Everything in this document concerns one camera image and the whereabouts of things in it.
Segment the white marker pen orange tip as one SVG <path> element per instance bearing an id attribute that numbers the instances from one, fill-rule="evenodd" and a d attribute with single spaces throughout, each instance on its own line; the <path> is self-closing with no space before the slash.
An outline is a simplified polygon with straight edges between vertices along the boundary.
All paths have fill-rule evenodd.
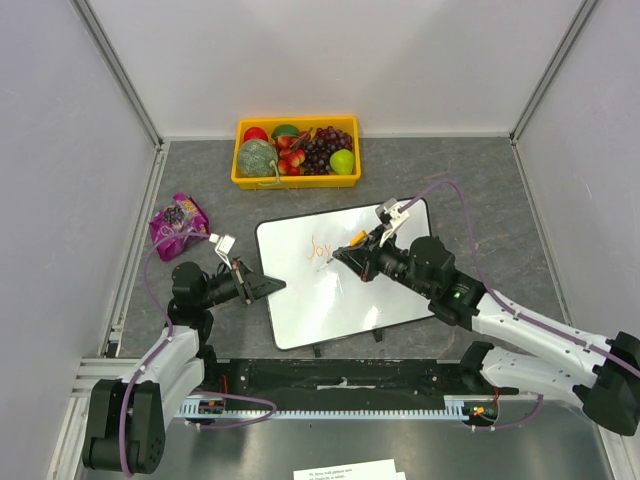
<path id="1" fill-rule="evenodd" d="M 322 266 L 319 268 L 319 270 L 322 270 L 324 268 L 326 268 L 327 266 L 329 266 L 335 259 L 336 259 L 336 254 L 338 252 L 341 252 L 347 248 L 352 248 L 352 247 L 356 247 L 358 245 L 360 245 L 363 241 L 365 241 L 367 239 L 367 232 L 362 230 L 360 231 L 355 237 L 353 237 L 349 244 L 346 246 L 342 246 L 342 247 L 338 247 L 337 249 L 333 250 L 330 252 L 330 254 L 327 256 L 326 261 L 322 264 Z"/>

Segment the white whiteboard black frame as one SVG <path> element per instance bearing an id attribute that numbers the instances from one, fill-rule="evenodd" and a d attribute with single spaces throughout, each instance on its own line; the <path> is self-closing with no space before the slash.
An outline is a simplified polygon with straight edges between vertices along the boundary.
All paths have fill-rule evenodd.
<path id="1" fill-rule="evenodd" d="M 274 343 L 292 350 L 431 316 L 428 302 L 384 275 L 369 283 L 330 254 L 374 229 L 375 204 L 272 219 L 255 229 L 263 274 L 286 283 L 267 297 Z"/>

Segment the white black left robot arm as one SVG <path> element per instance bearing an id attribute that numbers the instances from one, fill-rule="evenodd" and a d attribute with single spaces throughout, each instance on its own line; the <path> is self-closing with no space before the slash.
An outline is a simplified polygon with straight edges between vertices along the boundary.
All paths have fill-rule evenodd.
<path id="1" fill-rule="evenodd" d="M 82 463 L 90 470 L 131 477 L 153 473 L 164 453 L 166 431 L 187 397 L 219 382 L 208 343 L 212 308 L 234 299 L 250 305 L 286 283 L 252 271 L 235 258 L 209 275 L 194 262 L 174 268 L 172 298 L 156 343 L 129 372 L 101 379 L 91 390 Z"/>

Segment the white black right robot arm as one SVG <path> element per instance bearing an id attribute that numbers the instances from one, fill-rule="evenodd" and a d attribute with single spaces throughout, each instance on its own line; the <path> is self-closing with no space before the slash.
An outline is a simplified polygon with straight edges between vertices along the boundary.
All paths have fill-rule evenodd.
<path id="1" fill-rule="evenodd" d="M 477 394 L 493 385 L 555 397 L 580 407 L 599 426 L 623 436 L 639 427 L 639 340 L 610 338 L 559 323 L 521 307 L 459 271 L 455 256 L 436 237 L 416 238 L 402 250 L 375 229 L 333 259 L 370 282 L 383 274 L 425 298 L 441 322 L 505 341 L 524 350 L 472 347 L 458 381 Z"/>

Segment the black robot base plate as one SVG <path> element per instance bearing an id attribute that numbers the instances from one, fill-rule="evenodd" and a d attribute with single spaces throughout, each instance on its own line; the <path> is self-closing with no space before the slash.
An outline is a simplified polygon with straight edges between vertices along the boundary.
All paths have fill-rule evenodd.
<path id="1" fill-rule="evenodd" d="M 441 409 L 446 396 L 513 396 L 479 372 L 433 359 L 232 359 L 200 391 L 270 400 L 283 411 Z"/>

